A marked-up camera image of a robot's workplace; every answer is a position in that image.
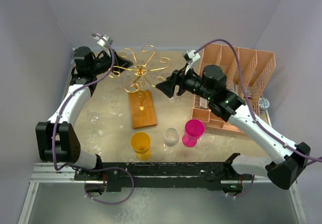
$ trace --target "gold decorative stand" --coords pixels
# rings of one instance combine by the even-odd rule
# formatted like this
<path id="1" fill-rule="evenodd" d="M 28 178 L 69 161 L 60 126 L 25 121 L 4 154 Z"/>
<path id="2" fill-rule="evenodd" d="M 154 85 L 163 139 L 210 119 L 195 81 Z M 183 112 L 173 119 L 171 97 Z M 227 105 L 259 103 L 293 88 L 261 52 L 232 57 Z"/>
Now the gold decorative stand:
<path id="1" fill-rule="evenodd" d="M 149 64 L 149 62 L 151 62 L 152 58 L 156 54 L 156 48 L 153 45 L 144 46 L 142 48 L 142 52 L 150 52 L 148 48 L 152 48 L 153 53 L 145 64 L 137 64 L 136 56 L 133 50 L 129 48 L 125 48 L 121 50 L 119 55 L 122 58 L 128 58 L 128 54 L 126 53 L 126 51 L 130 51 L 135 63 L 134 68 L 127 69 L 127 68 L 115 66 L 118 68 L 122 68 L 124 70 L 132 71 L 134 73 L 134 76 L 124 84 L 124 90 L 128 92 L 128 96 L 129 96 L 129 103 L 130 103 L 131 115 L 132 115 L 132 125 L 134 129 L 157 125 L 151 92 L 149 90 L 142 90 L 140 89 L 140 87 L 143 87 L 145 85 L 145 82 L 149 83 L 152 87 L 155 87 L 155 85 L 153 85 L 147 79 L 146 77 L 147 72 L 166 69 L 170 67 L 170 64 L 171 64 L 171 61 L 168 57 L 162 57 L 159 60 L 160 63 L 162 64 L 168 63 L 167 66 L 156 68 L 156 69 L 147 69 L 147 65 Z M 165 79 L 163 77 L 156 78 L 157 83 L 164 80 Z M 127 89 L 128 84 L 131 84 L 129 88 L 130 89 L 133 88 L 133 91 L 131 91 L 130 89 Z"/>

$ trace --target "magenta plastic cup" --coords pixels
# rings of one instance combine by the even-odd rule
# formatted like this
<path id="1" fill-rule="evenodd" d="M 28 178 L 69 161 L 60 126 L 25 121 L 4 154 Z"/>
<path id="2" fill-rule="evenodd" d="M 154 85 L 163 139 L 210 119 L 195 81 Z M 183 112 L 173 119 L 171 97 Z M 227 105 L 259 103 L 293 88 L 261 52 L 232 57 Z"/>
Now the magenta plastic cup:
<path id="1" fill-rule="evenodd" d="M 186 147 L 194 147 L 204 132 L 205 126 L 203 123 L 197 119 L 191 119 L 185 125 L 185 135 L 182 137 L 182 143 Z"/>

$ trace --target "yellow cup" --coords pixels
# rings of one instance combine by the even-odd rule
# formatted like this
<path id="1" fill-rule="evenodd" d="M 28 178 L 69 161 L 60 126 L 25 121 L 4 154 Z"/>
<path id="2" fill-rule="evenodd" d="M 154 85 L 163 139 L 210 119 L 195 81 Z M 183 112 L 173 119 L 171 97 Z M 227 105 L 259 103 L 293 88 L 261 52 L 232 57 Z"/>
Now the yellow cup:
<path id="1" fill-rule="evenodd" d="M 151 156 L 150 137 L 145 132 L 137 132 L 131 138 L 131 146 L 139 160 L 148 160 Z"/>

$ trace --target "gray wall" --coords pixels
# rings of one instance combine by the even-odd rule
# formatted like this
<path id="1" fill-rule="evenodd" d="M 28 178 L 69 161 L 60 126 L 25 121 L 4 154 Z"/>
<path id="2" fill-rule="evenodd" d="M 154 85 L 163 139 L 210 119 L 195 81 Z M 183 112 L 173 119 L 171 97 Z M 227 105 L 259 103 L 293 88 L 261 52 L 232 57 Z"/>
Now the gray wall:
<path id="1" fill-rule="evenodd" d="M 276 53 L 276 69 L 265 94 L 274 128 L 322 156 L 322 0 L 282 0 L 257 49 Z M 322 165 L 298 179 L 310 223 L 321 223 Z"/>
<path id="2" fill-rule="evenodd" d="M 58 107 L 72 59 L 46 0 L 0 0 L 0 216 L 17 223 L 32 166 L 35 126 Z"/>
<path id="3" fill-rule="evenodd" d="M 108 33 L 115 47 L 199 47 L 223 37 L 254 47 L 280 0 L 48 0 L 73 47 Z"/>

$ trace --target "wooden board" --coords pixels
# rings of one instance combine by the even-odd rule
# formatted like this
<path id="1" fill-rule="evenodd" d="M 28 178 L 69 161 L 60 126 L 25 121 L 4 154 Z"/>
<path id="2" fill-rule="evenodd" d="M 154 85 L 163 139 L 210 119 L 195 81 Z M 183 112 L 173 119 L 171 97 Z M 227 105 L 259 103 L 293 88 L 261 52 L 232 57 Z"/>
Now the wooden board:
<path id="1" fill-rule="evenodd" d="M 144 110 L 140 110 L 140 92 L 129 93 L 129 103 L 132 115 L 133 128 L 155 126 L 157 124 L 153 101 L 150 91 L 145 91 L 147 96 L 143 101 Z"/>

